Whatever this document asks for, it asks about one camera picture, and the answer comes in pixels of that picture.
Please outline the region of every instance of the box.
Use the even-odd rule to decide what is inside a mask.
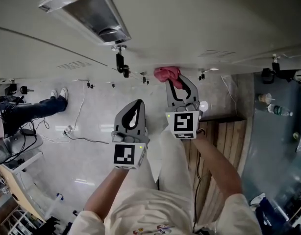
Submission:
[[[195,139],[199,123],[199,111],[166,112],[168,126],[176,139]]]
[[[138,169],[146,154],[145,143],[113,142],[113,165],[118,169]]]

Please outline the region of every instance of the white tile floor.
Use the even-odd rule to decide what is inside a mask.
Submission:
[[[209,103],[209,110],[204,117],[234,115],[234,104],[223,84],[221,77],[209,75],[204,81],[195,82],[199,90],[200,100]],[[40,82],[25,84],[35,92],[25,96],[27,102],[35,103],[50,97],[53,88],[58,90],[65,86],[69,90],[69,104],[67,110],[54,116],[47,117],[50,129],[40,124],[37,132],[50,139],[62,136],[62,128],[74,125],[81,102],[83,100],[82,82],[68,84],[53,84]],[[167,107],[166,90],[164,84],[130,86],[110,84],[96,84],[94,89],[85,84],[85,102],[77,121],[75,137],[87,137],[93,140],[111,141],[110,132],[102,132],[100,125],[113,125],[115,115],[128,103],[142,99],[146,106],[147,128],[150,135],[148,159],[151,164],[154,178],[159,174],[161,167],[161,149],[157,138],[166,126],[165,109]],[[68,141],[67,137],[54,142]],[[44,159],[32,164],[27,173],[32,177],[38,188],[51,198],[57,192],[64,196],[59,209],[82,210],[88,197],[103,181],[112,169],[110,156],[112,150],[107,144],[91,143],[84,140],[69,143],[52,143],[44,141],[40,147]],[[87,181],[89,184],[76,183],[76,179]],[[62,220],[72,221],[71,215],[58,210],[56,215]]]

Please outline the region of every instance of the sneaker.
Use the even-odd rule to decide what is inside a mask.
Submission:
[[[57,98],[58,97],[58,92],[56,91],[56,90],[52,90],[51,91],[51,94],[50,94],[50,97],[55,97],[55,98]]]
[[[62,88],[60,95],[68,101],[68,89],[67,88]]]

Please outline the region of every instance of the ceiling vent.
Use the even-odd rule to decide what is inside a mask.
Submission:
[[[68,63],[68,64],[59,65],[59,66],[57,66],[57,68],[74,70],[74,69],[81,68],[81,67],[86,67],[86,66],[91,66],[91,64],[83,62],[83,61],[75,61],[75,62],[71,62],[71,63]]]
[[[112,0],[43,0],[39,8],[95,44],[119,44],[131,39]]]
[[[229,58],[235,55],[233,51],[221,51],[221,50],[206,50],[199,57],[204,58],[214,58],[214,59],[221,59],[221,58]]]

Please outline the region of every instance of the white pants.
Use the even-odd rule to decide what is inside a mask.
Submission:
[[[165,129],[160,135],[160,146],[162,167],[158,177],[159,189],[185,197],[193,203],[190,174],[181,140],[174,138],[170,130]],[[130,170],[120,191],[135,188],[157,189],[147,156],[138,170]]]

